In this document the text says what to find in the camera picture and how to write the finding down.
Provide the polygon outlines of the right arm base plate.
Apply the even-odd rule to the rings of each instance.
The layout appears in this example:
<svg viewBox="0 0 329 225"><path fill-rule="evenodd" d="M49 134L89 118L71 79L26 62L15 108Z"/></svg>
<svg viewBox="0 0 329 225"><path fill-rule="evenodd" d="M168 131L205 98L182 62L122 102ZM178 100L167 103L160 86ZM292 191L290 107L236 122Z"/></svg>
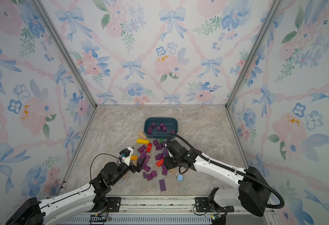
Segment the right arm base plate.
<svg viewBox="0 0 329 225"><path fill-rule="evenodd" d="M199 214L203 213L224 213L234 212L233 206L221 207L214 200L208 200L208 197L196 197L193 211Z"/></svg>

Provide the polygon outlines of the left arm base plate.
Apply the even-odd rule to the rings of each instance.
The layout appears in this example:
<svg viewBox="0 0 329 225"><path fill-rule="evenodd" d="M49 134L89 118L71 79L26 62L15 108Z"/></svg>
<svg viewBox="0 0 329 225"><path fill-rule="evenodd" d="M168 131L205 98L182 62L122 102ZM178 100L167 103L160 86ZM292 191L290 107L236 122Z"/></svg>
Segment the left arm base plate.
<svg viewBox="0 0 329 225"><path fill-rule="evenodd" d="M98 200L95 205L87 212L119 212L121 197L105 197L104 200Z"/></svg>

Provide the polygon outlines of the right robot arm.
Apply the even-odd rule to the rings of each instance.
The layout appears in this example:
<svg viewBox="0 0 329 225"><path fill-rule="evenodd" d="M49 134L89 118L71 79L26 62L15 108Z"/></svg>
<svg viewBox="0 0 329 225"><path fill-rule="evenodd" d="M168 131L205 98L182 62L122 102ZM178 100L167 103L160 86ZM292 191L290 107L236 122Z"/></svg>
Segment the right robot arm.
<svg viewBox="0 0 329 225"><path fill-rule="evenodd" d="M166 169L193 170L210 175L231 186L231 189L214 187L208 195L207 204L204 207L205 212L224 212L227 207L242 206L254 216L262 217L264 215L271 195L270 191L261 184L239 174L242 172L266 183L256 168L251 166L246 170L222 164L200 151L187 150L176 140L167 140L165 147L169 152L169 156L166 156L163 161Z"/></svg>

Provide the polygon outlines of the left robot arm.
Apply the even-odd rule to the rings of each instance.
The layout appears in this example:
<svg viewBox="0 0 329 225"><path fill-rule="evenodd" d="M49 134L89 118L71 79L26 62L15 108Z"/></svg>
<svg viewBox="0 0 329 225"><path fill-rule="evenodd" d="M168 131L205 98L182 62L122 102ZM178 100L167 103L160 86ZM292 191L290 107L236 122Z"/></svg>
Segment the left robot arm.
<svg viewBox="0 0 329 225"><path fill-rule="evenodd" d="M88 184L61 196L26 200L7 220L7 225L56 225L83 212L99 212L107 207L106 195L128 171L140 173L145 159L133 163L107 163Z"/></svg>

